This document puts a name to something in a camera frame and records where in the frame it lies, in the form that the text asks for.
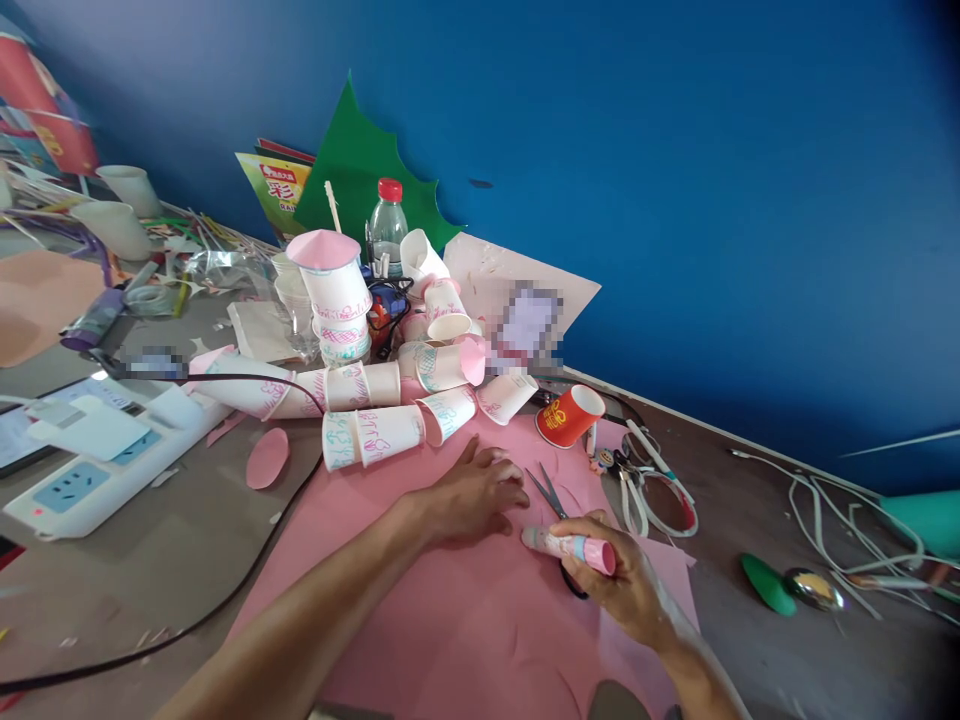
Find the glue stick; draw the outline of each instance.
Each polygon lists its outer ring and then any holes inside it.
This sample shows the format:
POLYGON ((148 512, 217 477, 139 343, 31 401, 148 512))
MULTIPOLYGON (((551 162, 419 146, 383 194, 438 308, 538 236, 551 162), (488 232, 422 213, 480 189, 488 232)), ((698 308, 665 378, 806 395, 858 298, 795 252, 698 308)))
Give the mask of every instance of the glue stick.
POLYGON ((585 535, 567 535, 556 537, 550 534, 550 528, 524 528, 520 540, 531 550, 562 558, 570 555, 585 562, 597 572, 613 575, 617 567, 613 546, 606 540, 588 538, 585 535))

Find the plastic water bottle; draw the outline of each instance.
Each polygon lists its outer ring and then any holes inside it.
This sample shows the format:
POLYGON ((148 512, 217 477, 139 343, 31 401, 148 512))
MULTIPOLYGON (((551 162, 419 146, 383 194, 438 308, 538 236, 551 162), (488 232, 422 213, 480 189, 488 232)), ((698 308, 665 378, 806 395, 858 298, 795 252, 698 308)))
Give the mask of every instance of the plastic water bottle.
POLYGON ((393 178, 380 178, 377 183, 380 202, 370 217, 370 244, 373 257, 369 258, 371 267, 377 267, 381 256, 390 256, 390 277, 401 277, 400 241, 407 235, 407 218, 400 207, 403 200, 403 185, 393 178))

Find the power strip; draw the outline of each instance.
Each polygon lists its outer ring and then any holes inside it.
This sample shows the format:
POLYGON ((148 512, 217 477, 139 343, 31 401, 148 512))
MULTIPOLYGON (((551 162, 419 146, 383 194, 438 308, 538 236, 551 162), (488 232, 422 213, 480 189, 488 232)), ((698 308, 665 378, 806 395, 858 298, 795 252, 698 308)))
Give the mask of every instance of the power strip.
POLYGON ((189 427, 173 428, 148 410, 137 421, 150 431, 110 462, 78 455, 11 500, 10 517, 49 541, 86 537, 215 428, 231 408, 202 395, 189 427))

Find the electrical socket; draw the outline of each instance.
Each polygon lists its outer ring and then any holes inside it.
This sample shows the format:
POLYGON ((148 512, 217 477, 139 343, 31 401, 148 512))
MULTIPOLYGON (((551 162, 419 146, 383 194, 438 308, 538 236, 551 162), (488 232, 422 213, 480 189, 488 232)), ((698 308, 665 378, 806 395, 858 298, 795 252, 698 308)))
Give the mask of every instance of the electrical socket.
POLYGON ((160 435, 160 433, 151 430, 142 438, 137 440, 133 445, 113 458, 113 460, 110 462, 114 463, 115 465, 120 465, 121 467, 129 465, 138 457, 143 455, 143 453, 149 450, 153 445, 155 445, 162 437, 163 436, 160 435))
POLYGON ((109 479, 106 470, 83 462, 38 491, 33 499, 55 513, 65 513, 109 479))

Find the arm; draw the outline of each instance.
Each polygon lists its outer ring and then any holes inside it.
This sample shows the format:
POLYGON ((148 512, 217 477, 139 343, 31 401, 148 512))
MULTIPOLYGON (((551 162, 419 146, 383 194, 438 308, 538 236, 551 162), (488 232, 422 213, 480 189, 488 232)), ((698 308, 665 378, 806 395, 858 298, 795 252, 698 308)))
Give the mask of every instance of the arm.
POLYGON ((222 647, 157 715, 303 720, 374 608, 424 550, 509 535, 503 511, 526 507, 523 474, 477 437, 435 485, 401 497, 298 580, 222 647))
POLYGON ((749 720, 750 714, 709 646, 660 582, 633 538, 606 525, 602 511, 564 520, 551 533, 586 535, 613 545, 617 569, 604 577, 565 557, 563 565, 624 631, 654 650, 680 696, 685 720, 749 720))

